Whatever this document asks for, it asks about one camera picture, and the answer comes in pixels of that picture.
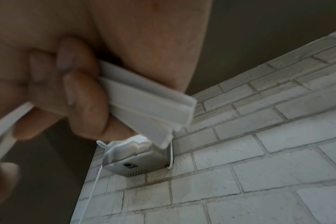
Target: white cord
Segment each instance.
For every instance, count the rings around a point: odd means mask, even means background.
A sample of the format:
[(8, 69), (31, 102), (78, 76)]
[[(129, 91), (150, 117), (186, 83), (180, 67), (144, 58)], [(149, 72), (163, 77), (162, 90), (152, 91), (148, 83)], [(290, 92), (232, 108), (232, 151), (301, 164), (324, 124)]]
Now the white cord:
[(173, 168), (173, 141), (171, 140), (171, 163), (169, 164), (169, 167), (167, 169)]
[(83, 210), (83, 212), (82, 212), (82, 215), (80, 216), (80, 219), (79, 219), (79, 221), (78, 221), (78, 224), (81, 224), (81, 223), (82, 223), (82, 220), (83, 220), (83, 218), (84, 218), (84, 215), (86, 214), (88, 205), (89, 205), (90, 200), (92, 199), (92, 196), (93, 196), (93, 193), (94, 193), (94, 188), (95, 188), (95, 186), (97, 185), (97, 182), (98, 182), (98, 180), (99, 180), (100, 173), (102, 172), (102, 168), (103, 168), (103, 166), (100, 166), (98, 175), (97, 175), (97, 177), (95, 178), (95, 181), (94, 181), (94, 185), (93, 185), (92, 191), (90, 192), (88, 201), (87, 201), (87, 203), (86, 203), (86, 205), (85, 205), (85, 207), (84, 207), (84, 210)]

